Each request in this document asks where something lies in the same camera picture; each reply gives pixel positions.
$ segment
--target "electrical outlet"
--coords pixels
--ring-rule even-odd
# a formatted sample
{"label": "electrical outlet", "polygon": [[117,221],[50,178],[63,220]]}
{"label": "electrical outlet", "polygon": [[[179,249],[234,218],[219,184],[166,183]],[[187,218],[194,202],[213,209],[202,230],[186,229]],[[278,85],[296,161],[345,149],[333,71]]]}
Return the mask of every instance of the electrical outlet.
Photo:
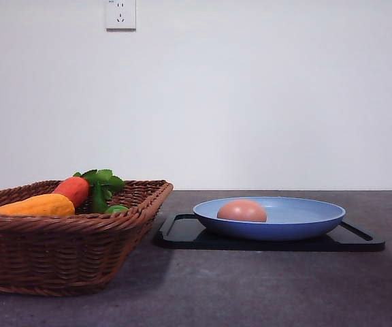
{"label": "electrical outlet", "polygon": [[108,31],[135,30],[135,0],[105,0],[105,26]]}

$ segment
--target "plate rim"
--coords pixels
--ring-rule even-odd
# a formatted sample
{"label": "plate rim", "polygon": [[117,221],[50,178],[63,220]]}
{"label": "plate rim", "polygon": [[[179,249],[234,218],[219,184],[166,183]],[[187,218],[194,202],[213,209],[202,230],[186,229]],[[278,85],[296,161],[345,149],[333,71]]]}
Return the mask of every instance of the plate rim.
{"label": "plate rim", "polygon": [[[341,209],[341,214],[337,215],[336,217],[331,217],[329,219],[324,219],[324,220],[320,220],[320,221],[303,221],[303,222],[286,222],[286,223],[270,223],[270,221],[241,221],[241,220],[232,220],[232,219],[223,219],[223,218],[217,218],[217,217],[206,217],[203,215],[200,215],[199,213],[197,213],[195,211],[195,209],[198,206],[201,206],[202,204],[206,204],[209,202],[215,202],[215,201],[219,201],[219,200],[234,200],[234,199],[246,199],[246,198],[270,198],[270,199],[288,199],[288,200],[304,200],[304,201],[310,201],[310,202],[319,202],[319,203],[323,203],[323,204],[328,204],[330,206],[335,206],[339,209]],[[295,198],[295,197],[286,197],[286,196],[236,196],[236,197],[231,197],[231,198],[219,198],[219,199],[214,199],[214,200],[208,200],[208,201],[204,201],[201,202],[199,204],[196,204],[193,207],[193,213],[197,216],[197,217],[202,217],[205,219],[212,219],[215,221],[228,221],[231,223],[245,223],[245,224],[255,224],[255,225],[301,225],[301,224],[311,224],[311,223],[322,223],[322,222],[328,222],[328,221],[333,221],[336,219],[340,219],[343,218],[346,215],[346,209],[344,209],[342,206],[339,206],[337,204],[331,203],[331,202],[326,202],[326,201],[321,201],[321,200],[313,200],[313,199],[306,199],[306,198]]]}

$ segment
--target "green leaves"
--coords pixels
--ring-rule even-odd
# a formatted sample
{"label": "green leaves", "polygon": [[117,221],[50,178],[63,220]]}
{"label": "green leaves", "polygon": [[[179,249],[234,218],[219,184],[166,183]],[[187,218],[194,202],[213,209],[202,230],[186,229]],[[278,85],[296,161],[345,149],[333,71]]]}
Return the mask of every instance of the green leaves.
{"label": "green leaves", "polygon": [[89,183],[93,213],[104,213],[108,208],[106,200],[111,199],[113,193],[122,191],[125,186],[125,182],[114,176],[110,169],[93,169],[84,174],[76,172],[74,176],[82,177]]}

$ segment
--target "brown wicker basket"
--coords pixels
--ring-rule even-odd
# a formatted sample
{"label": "brown wicker basket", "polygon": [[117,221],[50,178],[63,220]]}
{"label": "brown wicker basket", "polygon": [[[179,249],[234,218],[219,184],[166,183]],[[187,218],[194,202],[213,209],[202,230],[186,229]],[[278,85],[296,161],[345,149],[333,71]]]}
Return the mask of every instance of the brown wicker basket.
{"label": "brown wicker basket", "polygon": [[[0,206],[50,193],[59,183],[2,190]],[[0,215],[0,292],[71,296],[103,290],[172,189],[166,181],[127,181],[109,205],[129,210],[112,215],[88,214],[88,201],[66,218]]]}

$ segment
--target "black tray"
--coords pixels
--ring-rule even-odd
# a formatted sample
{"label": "black tray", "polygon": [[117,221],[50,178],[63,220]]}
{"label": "black tray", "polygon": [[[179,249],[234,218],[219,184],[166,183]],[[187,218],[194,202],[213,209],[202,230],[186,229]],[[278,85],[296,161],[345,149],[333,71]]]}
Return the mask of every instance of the black tray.
{"label": "black tray", "polygon": [[193,214],[180,214],[165,220],[153,239],[154,244],[171,249],[212,249],[251,251],[382,251],[385,241],[343,221],[324,236],[297,241],[260,241],[232,238],[209,232]]}

